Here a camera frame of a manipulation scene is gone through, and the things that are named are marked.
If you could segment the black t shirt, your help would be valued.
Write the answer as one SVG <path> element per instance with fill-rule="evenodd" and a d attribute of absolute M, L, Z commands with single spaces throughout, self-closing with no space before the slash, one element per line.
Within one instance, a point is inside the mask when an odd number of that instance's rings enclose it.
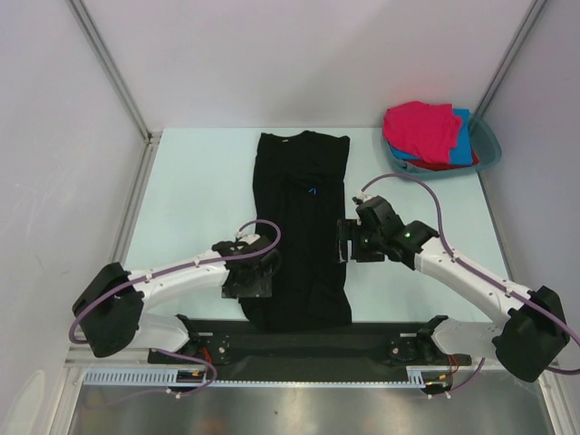
<path fill-rule="evenodd" d="M 253 173 L 256 231 L 274 238 L 282 257 L 271 296 L 243 298 L 247 320 L 266 333 L 311 331 L 351 324 L 336 230 L 345 217 L 347 136 L 305 130 L 281 137 L 262 133 Z"/>

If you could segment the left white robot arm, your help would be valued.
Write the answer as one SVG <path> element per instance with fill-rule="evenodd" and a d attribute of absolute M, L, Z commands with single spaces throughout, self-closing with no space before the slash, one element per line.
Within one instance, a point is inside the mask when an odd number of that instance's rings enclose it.
<path fill-rule="evenodd" d="M 218 242 L 186 263 L 165 268 L 128 271 L 110 263 L 73 304 L 69 340 L 88 345 L 96 358 L 149 348 L 190 362 L 199 354 L 200 340 L 189 319 L 154 314 L 154 308 L 206 289 L 217 289 L 226 299 L 269 297 L 281 265 L 278 243 L 250 234 Z"/>

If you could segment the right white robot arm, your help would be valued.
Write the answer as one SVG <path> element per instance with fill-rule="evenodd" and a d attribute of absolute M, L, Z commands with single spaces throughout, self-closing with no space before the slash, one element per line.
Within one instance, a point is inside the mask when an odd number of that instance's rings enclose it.
<path fill-rule="evenodd" d="M 434 228 L 419 220 L 404 223 L 380 196 L 355 202 L 356 218 L 337 223 L 340 261 L 401 263 L 444 284 L 488 318 L 466 323 L 446 315 L 431 319 L 418 341 L 425 362 L 440 363 L 456 353 L 494 359 L 519 380 L 534 382 L 569 344 L 571 334 L 554 290 L 531 290 L 501 279 L 458 253 Z"/>

